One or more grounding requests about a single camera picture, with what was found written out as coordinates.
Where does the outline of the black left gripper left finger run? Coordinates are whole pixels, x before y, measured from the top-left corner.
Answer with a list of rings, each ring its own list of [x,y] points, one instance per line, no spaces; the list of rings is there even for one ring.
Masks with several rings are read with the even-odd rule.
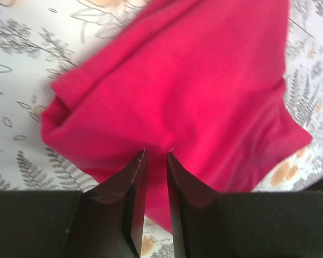
[[[86,192],[0,191],[0,257],[140,257],[148,152]]]

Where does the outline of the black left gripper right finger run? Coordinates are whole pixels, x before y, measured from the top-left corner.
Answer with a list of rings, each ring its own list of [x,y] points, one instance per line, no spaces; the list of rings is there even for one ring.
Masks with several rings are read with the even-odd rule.
[[[303,191],[219,193],[168,153],[175,257],[323,257],[323,178]]]

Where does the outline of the magenta t shirt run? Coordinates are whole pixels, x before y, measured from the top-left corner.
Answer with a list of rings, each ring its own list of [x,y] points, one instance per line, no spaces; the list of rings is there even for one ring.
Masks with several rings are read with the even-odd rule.
[[[251,191],[311,135],[284,104],[288,1],[152,1],[52,83],[51,149],[98,182],[149,151],[145,213],[171,231],[166,155],[217,191]]]

